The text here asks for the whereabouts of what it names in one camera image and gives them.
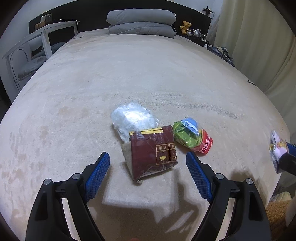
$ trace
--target gray cushion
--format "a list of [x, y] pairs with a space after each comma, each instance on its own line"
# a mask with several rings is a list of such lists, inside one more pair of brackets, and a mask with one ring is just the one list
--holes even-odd
[[[52, 49], [52, 53], [54, 54], [55, 51], [57, 51], [59, 48], [61, 48], [64, 44], [65, 44], [65, 42], [59, 42], [59, 43], [56, 43], [56, 44], [50, 46], [51, 49]], [[40, 57], [40, 56], [43, 56], [43, 55], [45, 55], [45, 51], [44, 51], [44, 49], [41, 50], [39, 53], [35, 54], [35, 55], [32, 57], [32, 59], [35, 59], [35, 58]]]
[[31, 60], [30, 62], [26, 63], [24, 66], [20, 68], [20, 71], [17, 74], [17, 76], [21, 79], [30, 74], [34, 74], [36, 70], [38, 70], [45, 61], [46, 61], [45, 56], [40, 56]]
[[174, 38], [174, 31], [171, 26], [161, 23], [139, 22], [139, 23], [123, 23], [109, 27], [111, 34], [147, 34], [161, 35]]
[[176, 21], [174, 14], [163, 9], [130, 8], [110, 11], [106, 21], [111, 25], [133, 22], [155, 22], [172, 25]]

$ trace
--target green and red package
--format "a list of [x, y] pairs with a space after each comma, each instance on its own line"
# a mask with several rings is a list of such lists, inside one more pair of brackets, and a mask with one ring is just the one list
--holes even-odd
[[177, 142], [190, 148], [194, 152], [207, 154], [213, 144], [213, 139], [192, 118], [186, 118], [182, 121], [175, 122], [173, 125], [173, 133]]

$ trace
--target bed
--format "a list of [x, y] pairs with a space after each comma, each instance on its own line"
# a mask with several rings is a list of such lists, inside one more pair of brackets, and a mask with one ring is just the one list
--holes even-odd
[[[196, 119], [214, 141], [200, 160], [229, 179], [252, 178], [268, 203], [280, 177], [270, 161], [269, 135], [275, 129], [289, 141], [290, 134], [267, 97], [230, 64], [183, 37], [100, 29], [79, 33], [56, 51], [0, 124], [0, 212], [20, 240], [43, 180], [66, 180], [103, 151], [110, 154], [110, 169], [88, 207], [105, 239], [191, 240], [208, 203], [186, 167], [188, 149], [177, 145], [178, 165], [171, 170], [141, 185], [132, 181], [110, 118], [132, 100], [152, 110], [162, 126]], [[78, 239], [69, 209], [65, 214]]]

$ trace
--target teddy bear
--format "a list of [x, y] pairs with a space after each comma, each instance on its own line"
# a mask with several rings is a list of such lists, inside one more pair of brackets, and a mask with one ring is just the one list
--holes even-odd
[[191, 27], [190, 22], [183, 21], [183, 25], [180, 26], [180, 29], [182, 29], [182, 34], [186, 34], [187, 29]]

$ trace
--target white table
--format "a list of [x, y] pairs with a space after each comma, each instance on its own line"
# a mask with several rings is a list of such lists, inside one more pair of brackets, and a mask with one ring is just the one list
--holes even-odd
[[31, 41], [34, 38], [37, 38], [37, 37], [41, 36], [43, 49], [45, 51], [45, 56], [46, 56], [46, 59], [48, 59], [50, 56], [52, 56], [52, 49], [50, 47], [48, 34], [53, 32], [53, 31], [62, 29], [62, 28], [67, 28], [67, 27], [73, 26], [74, 27], [74, 34], [76, 35], [77, 34], [77, 23], [78, 22], [79, 21], [66, 21], [66, 22], [48, 24], [48, 25], [46, 25], [46, 26], [32, 32], [28, 36], [24, 37], [21, 41], [19, 41], [16, 45], [14, 45], [10, 50], [8, 50], [3, 55], [2, 58], [5, 58], [5, 60], [6, 60], [8, 75], [12, 80], [14, 80], [14, 82], [15, 82], [16, 86], [18, 87], [19, 91], [20, 91], [20, 88], [17, 85], [17, 80], [14, 79], [13, 74], [12, 74], [12, 69], [11, 69], [11, 66], [10, 66], [10, 58], [9, 58], [9, 56], [11, 54], [13, 54], [14, 51], [19, 49], [23, 44]]

